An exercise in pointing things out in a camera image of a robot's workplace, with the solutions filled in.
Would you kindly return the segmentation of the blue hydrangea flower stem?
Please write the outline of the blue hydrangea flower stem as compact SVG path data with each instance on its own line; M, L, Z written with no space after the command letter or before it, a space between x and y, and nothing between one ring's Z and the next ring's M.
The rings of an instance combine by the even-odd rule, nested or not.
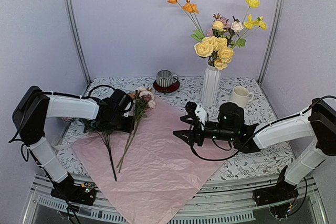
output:
M114 162L112 158L112 150L111 150L111 134L113 133L113 129L107 127L105 123L102 123L98 120L88 120L88 119L79 119L81 123L84 124L83 133L97 133L101 138L103 144L107 148L110 165L112 168L114 180L117 181L116 170L114 167Z

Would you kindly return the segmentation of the purple pink wrapping paper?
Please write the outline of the purple pink wrapping paper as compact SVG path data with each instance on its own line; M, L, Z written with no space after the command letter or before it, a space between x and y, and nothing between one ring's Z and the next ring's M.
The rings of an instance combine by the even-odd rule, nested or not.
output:
M89 134L72 144L84 169L128 223L167 223L222 166L233 150L226 142L205 140L193 154L173 135L184 130L182 112L156 99L128 151L127 133L111 135L108 153L100 137Z

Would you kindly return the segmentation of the cream yellow rose stem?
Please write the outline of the cream yellow rose stem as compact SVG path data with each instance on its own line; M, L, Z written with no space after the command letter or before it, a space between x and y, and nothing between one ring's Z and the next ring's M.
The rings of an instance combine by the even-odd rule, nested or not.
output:
M210 66L223 70L228 67L235 54L233 48L227 45L229 32L214 33L214 36L205 36L202 42L194 45L194 51L200 58L207 58Z

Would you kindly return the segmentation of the pink rose flower stem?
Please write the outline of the pink rose flower stem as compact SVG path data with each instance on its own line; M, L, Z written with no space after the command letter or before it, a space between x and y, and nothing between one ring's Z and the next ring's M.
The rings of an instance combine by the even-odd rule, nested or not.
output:
M214 21L212 23L211 28L207 31L207 37L214 36L214 33L224 33L227 32L230 28L230 22L228 18L225 18L220 13L213 14Z

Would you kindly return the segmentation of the orange flower stem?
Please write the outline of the orange flower stem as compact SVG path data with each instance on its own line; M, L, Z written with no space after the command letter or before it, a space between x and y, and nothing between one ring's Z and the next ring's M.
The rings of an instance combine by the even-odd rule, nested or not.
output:
M197 14L199 14L197 5L195 3L192 3L191 0L186 0L184 5L180 3L180 0L167 0L167 2L169 4L176 4L180 7L180 9L187 15L187 17L195 26L191 37L197 42L202 42L205 35L197 18Z

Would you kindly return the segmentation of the yellow poppy flower stem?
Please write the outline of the yellow poppy flower stem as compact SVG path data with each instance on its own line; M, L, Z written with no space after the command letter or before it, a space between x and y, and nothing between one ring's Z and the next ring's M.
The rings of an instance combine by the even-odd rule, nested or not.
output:
M245 13L245 16L243 18L243 21L241 22L244 26L244 29L239 33L238 35L235 35L233 37L233 42L230 45L232 48L238 47L245 47L246 39L251 34L253 34L255 31L261 29L261 30L267 30L267 23L264 21L263 16L258 16L256 18L252 17L252 14L250 13L251 9L257 9L260 6L260 0L245 0L248 8Z

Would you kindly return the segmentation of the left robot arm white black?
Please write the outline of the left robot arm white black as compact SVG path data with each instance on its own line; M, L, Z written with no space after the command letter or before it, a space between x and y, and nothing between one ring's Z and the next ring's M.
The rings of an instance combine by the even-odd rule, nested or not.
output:
M86 119L100 130L129 133L134 126L133 117L129 115L132 107L133 99L120 89L113 89L112 95L100 99L91 93L82 96L31 86L12 114L16 133L9 142L24 143L37 163L59 183L58 192L67 200L73 200L78 188L66 180L69 174L56 157L49 137L61 136L66 128L62 118Z

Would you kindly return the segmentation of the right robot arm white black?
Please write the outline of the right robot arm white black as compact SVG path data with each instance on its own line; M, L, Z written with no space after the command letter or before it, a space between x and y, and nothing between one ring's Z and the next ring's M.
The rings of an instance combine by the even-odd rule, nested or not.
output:
M236 153L257 153L282 142L311 137L312 142L300 156L282 171L279 184L271 190L276 201L284 200L306 175L323 163L327 157L335 156L335 110L324 97L315 98L302 111L277 119L271 123L247 125L244 109L232 102L219 107L216 122L208 120L201 105L188 102L187 115L180 120L189 124L188 130L174 131L173 135L184 141L192 153L199 157L194 145L202 146L205 139L214 143L230 143Z

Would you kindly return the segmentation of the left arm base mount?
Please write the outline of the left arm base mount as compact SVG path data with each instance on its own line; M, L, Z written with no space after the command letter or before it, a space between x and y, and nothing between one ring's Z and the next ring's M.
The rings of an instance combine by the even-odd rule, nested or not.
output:
M67 177L60 183L55 183L51 196L69 202L93 206L97 191L92 183L84 182L76 185L72 177Z

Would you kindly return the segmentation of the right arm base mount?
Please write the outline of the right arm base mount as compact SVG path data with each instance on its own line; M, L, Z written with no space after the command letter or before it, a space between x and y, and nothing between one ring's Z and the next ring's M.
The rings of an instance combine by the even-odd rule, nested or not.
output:
M253 200L257 206L264 206L286 201L285 204L269 208L270 213L277 219L288 217L293 209L293 203L298 197L296 186L275 185L253 191Z

